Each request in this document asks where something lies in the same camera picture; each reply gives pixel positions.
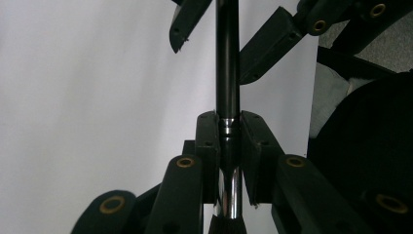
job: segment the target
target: metal pole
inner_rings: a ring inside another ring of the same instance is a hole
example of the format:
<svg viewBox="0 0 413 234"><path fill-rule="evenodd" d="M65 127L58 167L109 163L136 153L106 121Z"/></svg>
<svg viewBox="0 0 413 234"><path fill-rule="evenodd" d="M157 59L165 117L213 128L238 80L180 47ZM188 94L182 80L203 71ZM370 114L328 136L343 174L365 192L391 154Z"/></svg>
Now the metal pole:
<svg viewBox="0 0 413 234"><path fill-rule="evenodd" d="M242 217L239 54L238 0L217 0L216 112L221 160L215 215L230 219Z"/></svg>

